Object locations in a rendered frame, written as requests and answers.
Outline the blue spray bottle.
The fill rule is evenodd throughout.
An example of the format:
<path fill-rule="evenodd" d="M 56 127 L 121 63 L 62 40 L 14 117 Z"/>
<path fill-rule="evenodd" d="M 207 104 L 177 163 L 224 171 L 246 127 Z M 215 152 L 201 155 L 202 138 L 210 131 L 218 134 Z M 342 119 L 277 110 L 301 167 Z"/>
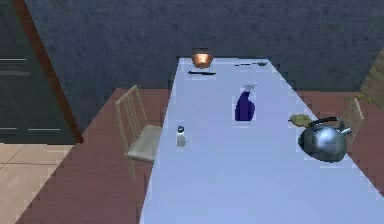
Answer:
<path fill-rule="evenodd" d="M 255 104 L 249 99 L 251 92 L 257 86 L 254 84 L 247 84 L 240 94 L 235 107 L 235 120 L 236 121 L 251 121 L 255 113 Z"/>

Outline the copper bowl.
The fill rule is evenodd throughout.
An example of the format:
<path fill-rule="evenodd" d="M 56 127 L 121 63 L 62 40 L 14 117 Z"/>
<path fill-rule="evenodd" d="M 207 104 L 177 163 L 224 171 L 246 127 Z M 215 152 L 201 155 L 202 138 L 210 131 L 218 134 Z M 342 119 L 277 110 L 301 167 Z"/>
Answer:
<path fill-rule="evenodd" d="M 213 56 L 207 53 L 197 53 L 197 54 L 194 54 L 191 57 L 191 59 L 192 59 L 193 65 L 196 68 L 206 69 L 210 67 L 213 60 Z"/>

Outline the olive green sponge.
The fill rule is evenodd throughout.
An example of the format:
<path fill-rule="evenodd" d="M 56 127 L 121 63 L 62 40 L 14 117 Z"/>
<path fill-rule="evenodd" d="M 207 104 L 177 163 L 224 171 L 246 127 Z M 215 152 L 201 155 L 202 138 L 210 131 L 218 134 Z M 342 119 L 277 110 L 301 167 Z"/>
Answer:
<path fill-rule="evenodd" d="M 308 127 L 312 119 L 306 114 L 293 114 L 289 121 L 297 127 Z"/>

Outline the clear salt shaker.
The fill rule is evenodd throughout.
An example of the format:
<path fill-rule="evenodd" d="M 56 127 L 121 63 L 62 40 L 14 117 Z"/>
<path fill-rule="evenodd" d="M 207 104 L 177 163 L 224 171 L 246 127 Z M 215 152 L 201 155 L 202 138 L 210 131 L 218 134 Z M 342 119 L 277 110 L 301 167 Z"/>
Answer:
<path fill-rule="evenodd" d="M 183 126 L 179 126 L 177 129 L 176 143 L 177 143 L 178 147 L 185 147 L 186 146 L 185 129 Z"/>

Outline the dark panelled room door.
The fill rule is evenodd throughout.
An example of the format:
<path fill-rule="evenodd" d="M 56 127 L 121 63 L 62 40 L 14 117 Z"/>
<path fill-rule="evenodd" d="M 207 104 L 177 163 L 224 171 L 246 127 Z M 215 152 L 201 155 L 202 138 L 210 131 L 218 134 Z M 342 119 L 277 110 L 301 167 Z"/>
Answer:
<path fill-rule="evenodd" d="M 0 0 L 0 143 L 82 141 L 25 0 Z"/>

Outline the silver kettle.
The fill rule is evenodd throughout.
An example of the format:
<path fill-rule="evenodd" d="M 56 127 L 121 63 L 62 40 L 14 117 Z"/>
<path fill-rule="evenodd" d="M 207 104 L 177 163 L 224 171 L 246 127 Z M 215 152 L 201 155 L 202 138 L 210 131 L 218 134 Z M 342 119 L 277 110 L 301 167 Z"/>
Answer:
<path fill-rule="evenodd" d="M 346 136 L 352 130 L 337 117 L 312 121 L 298 138 L 298 145 L 310 157 L 323 162 L 340 162 L 347 153 Z"/>

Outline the beige wooden chair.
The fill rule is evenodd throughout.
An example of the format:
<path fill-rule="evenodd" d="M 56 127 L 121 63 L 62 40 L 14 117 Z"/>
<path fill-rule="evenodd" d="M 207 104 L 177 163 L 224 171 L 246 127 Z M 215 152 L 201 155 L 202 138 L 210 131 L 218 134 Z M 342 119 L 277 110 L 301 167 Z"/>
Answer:
<path fill-rule="evenodd" d="M 149 164 L 155 162 L 162 127 L 148 123 L 136 85 L 115 102 L 115 108 L 124 156 L 128 159 L 131 179 L 135 180 L 134 165 L 136 161 Z"/>
<path fill-rule="evenodd" d="M 346 136 L 347 146 L 350 147 L 353 144 L 353 141 L 357 136 L 364 120 L 364 115 L 356 98 L 353 98 L 350 101 L 349 105 L 341 116 L 341 120 L 345 124 L 342 133 Z"/>

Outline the pale blue long table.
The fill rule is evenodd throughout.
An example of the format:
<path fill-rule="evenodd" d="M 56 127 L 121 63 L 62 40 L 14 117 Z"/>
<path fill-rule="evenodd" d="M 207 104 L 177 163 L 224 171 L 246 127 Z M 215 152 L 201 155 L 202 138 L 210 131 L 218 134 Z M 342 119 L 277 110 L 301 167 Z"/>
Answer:
<path fill-rule="evenodd" d="M 268 64 L 234 66 L 251 62 Z M 236 121 L 254 83 L 253 119 Z M 216 58 L 205 70 L 180 59 L 140 224 L 384 224 L 384 197 L 350 158 L 328 164 L 298 146 L 288 119 L 310 112 L 266 59 Z"/>

